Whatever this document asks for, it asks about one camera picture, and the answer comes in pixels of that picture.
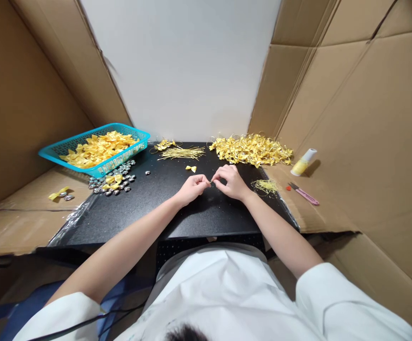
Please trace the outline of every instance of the chair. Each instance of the chair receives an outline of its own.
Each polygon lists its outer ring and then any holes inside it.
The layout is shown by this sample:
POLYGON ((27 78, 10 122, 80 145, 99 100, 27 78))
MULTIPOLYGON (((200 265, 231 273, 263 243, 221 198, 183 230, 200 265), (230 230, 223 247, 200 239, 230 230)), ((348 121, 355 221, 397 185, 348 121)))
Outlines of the chair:
MULTIPOLYGON (((35 289, 28 298, 22 302, 8 303, 0 305, 0 319, 6 318, 7 324, 0 334, 0 341, 12 341, 21 328, 32 316, 43 308, 49 298, 56 292, 64 281, 45 284, 35 289)), ((103 311, 120 309, 124 303, 125 296, 137 291, 152 287, 153 278, 138 278, 135 275, 125 276, 115 287, 105 296, 101 302, 103 311)), ((116 318, 116 313, 97 321, 97 335, 109 328, 116 318)), ((99 341, 105 341, 110 329, 99 337, 99 341)))

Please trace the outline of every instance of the pink scissors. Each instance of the pink scissors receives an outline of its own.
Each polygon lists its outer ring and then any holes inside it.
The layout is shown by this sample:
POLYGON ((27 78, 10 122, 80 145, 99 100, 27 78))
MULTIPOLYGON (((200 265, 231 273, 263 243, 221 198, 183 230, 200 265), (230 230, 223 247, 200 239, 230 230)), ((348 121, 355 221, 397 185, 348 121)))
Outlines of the pink scissors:
POLYGON ((308 202, 310 202, 311 204, 318 206, 320 203, 318 200, 316 200, 315 198, 309 196, 307 193, 305 193, 302 189, 300 189, 298 186, 294 185, 292 182, 288 182, 288 184, 296 191, 298 192, 300 195, 302 195, 304 198, 307 199, 308 202))

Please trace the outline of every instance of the hand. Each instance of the hand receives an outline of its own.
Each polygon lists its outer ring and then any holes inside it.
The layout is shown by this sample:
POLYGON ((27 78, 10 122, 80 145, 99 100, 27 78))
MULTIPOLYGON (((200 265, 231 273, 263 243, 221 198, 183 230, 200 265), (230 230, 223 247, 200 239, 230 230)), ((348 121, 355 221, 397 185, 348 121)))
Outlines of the hand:
POLYGON ((212 177, 212 181, 220 191, 233 199, 242 201, 249 192, 253 193, 240 177, 235 165, 224 165, 223 167, 218 168, 217 172, 212 177), (220 182, 220 179, 225 179, 227 184, 223 185, 220 182))
POLYGON ((182 207, 184 207, 194 201, 208 187, 212 186, 204 174, 192 175, 182 185, 179 192, 177 192, 173 198, 177 199, 182 207))

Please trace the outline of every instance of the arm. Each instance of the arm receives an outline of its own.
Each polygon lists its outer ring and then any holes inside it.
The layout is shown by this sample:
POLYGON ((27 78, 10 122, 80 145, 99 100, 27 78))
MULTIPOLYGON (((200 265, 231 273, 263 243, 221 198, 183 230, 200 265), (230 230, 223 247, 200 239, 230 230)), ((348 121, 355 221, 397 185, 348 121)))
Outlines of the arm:
POLYGON ((296 278, 323 263, 320 255, 301 234, 247 187, 236 166, 220 167, 212 181, 224 194, 244 203, 278 258, 296 278), (220 179, 225 179, 227 184, 223 185, 220 179))
POLYGON ((51 302, 82 292, 99 303, 135 266, 160 233, 184 206, 211 187, 204 175, 190 176, 179 192, 100 247, 60 286, 51 302))

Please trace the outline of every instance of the glue bottle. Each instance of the glue bottle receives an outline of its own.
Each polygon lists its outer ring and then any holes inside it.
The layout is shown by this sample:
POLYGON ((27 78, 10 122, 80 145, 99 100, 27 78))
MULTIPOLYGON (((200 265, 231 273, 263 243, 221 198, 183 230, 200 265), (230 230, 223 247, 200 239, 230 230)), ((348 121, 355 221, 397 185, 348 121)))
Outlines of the glue bottle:
POLYGON ((316 154, 316 149, 310 148, 301 159, 296 162, 293 169, 291 169, 291 174, 295 176, 301 176, 302 173, 307 169, 310 160, 316 154))

